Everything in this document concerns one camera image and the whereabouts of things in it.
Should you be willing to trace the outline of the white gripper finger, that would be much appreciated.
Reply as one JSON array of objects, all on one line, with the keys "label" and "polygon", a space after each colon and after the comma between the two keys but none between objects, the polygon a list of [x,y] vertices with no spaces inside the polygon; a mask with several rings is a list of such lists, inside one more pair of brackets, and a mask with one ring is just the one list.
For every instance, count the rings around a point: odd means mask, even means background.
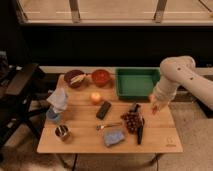
[{"label": "white gripper finger", "polygon": [[157,106],[157,112],[161,111],[164,108],[164,106]]},{"label": "white gripper finger", "polygon": [[150,94],[150,95],[148,96],[148,99],[149,99],[149,102],[150,102],[150,103],[153,102],[153,101],[154,101],[154,95],[153,95],[153,94]]}]

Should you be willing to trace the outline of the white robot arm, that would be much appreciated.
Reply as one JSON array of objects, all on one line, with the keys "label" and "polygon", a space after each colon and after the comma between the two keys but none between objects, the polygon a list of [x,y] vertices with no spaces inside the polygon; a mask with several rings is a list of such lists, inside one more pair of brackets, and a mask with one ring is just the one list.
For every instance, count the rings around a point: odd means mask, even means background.
[{"label": "white robot arm", "polygon": [[161,77],[150,97],[153,113],[175,98],[179,86],[213,110],[213,81],[198,75],[195,67],[195,61],[190,56],[168,57],[160,63]]}]

